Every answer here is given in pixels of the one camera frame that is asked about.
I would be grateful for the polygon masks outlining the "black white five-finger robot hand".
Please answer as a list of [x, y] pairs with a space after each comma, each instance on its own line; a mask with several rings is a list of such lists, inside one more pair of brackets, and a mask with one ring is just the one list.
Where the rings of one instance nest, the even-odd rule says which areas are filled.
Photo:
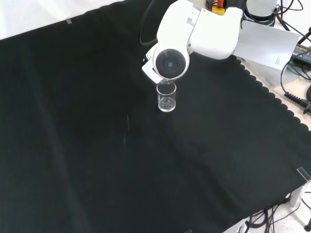
[[155, 45], [153, 45], [149, 51], [146, 53], [143, 62], [144, 65], [142, 66], [142, 71], [144, 72], [144, 74], [155, 84], [158, 84], [159, 82], [161, 82], [163, 80], [162, 77], [160, 77], [155, 71], [154, 71], [154, 66], [153, 66], [153, 62], [152, 62], [152, 58], [153, 58], [153, 54], [154, 51], [156, 50], [156, 48], [158, 47], [159, 43], [156, 43]]

